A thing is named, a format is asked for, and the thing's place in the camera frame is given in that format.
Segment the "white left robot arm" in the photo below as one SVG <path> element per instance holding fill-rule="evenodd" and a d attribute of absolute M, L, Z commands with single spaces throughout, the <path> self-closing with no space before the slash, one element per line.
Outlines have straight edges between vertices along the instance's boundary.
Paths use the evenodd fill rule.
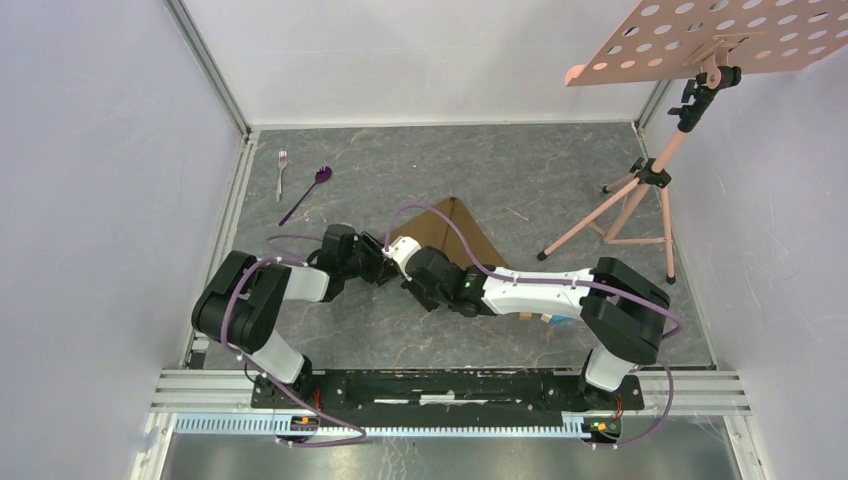
<path fill-rule="evenodd" d="M 196 301 L 191 324 L 220 345 L 245 354 L 277 379 L 275 392 L 281 400 L 302 407 L 314 394 L 311 361 L 276 331 L 282 303 L 326 303 L 349 280 L 380 286 L 397 276 L 381 241 L 348 225 L 332 224 L 320 247 L 304 261 L 231 251 Z"/>

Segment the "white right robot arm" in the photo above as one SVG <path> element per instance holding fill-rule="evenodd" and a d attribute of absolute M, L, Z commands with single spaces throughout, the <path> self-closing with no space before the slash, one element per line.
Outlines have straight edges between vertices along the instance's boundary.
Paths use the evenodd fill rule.
<path fill-rule="evenodd" d="M 531 313 L 583 321 L 599 342 L 577 382 L 580 400 L 591 408 L 612 401 L 632 369 L 653 364 L 666 333 L 669 296 L 616 258 L 571 272 L 462 268 L 408 238 L 385 255 L 403 288 L 428 311 L 444 306 L 464 317 Z"/>

